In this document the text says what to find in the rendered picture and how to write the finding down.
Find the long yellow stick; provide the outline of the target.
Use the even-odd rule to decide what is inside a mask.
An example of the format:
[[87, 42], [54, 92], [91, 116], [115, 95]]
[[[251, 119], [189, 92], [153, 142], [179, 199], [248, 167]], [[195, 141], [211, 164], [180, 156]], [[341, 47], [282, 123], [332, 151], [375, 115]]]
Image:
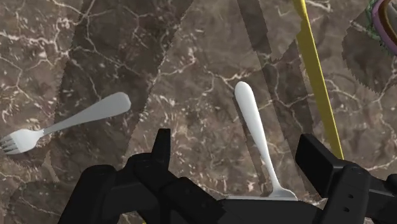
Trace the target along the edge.
[[298, 41], [300, 53], [302, 54], [303, 63], [309, 77], [321, 121], [324, 125], [326, 137], [328, 138], [333, 154], [339, 159], [344, 159], [337, 126], [335, 124], [333, 111], [328, 97], [328, 91], [324, 82], [321, 63], [319, 61], [316, 44], [310, 26], [305, 0], [292, 0], [292, 2], [296, 12], [301, 18], [301, 30], [296, 35], [296, 40]]

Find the purple and green bowl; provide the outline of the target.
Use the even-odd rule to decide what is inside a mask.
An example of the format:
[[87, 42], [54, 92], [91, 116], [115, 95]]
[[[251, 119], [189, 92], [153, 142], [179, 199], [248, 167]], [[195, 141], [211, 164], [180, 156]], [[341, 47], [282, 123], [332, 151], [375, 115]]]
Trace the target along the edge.
[[365, 13], [371, 38], [397, 56], [397, 0], [369, 0]]

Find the silver fork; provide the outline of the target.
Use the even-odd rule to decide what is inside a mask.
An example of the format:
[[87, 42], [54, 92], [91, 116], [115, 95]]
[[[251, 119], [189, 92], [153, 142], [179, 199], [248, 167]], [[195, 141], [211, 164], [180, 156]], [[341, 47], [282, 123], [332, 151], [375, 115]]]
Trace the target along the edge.
[[79, 113], [41, 130], [20, 129], [0, 139], [0, 149], [7, 155], [16, 155], [33, 149], [44, 136], [75, 125], [113, 117], [131, 107], [129, 96], [123, 92], [109, 95]]

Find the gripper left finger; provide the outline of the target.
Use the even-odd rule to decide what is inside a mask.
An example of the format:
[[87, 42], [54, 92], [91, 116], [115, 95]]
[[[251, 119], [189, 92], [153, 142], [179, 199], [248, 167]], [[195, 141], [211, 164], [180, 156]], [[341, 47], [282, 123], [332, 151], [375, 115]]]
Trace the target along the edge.
[[186, 177], [169, 171], [171, 131], [159, 129], [149, 153], [131, 156], [124, 168], [86, 168], [57, 224], [117, 224], [138, 212], [146, 224], [222, 224], [223, 206]]

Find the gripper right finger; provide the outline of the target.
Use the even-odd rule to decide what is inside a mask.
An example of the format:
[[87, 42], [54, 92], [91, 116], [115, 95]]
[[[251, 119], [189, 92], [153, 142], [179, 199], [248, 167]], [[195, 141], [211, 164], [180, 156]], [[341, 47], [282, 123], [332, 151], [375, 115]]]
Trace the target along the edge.
[[397, 174], [382, 180], [333, 155], [312, 134], [300, 136], [295, 161], [327, 202], [313, 224], [397, 224]]

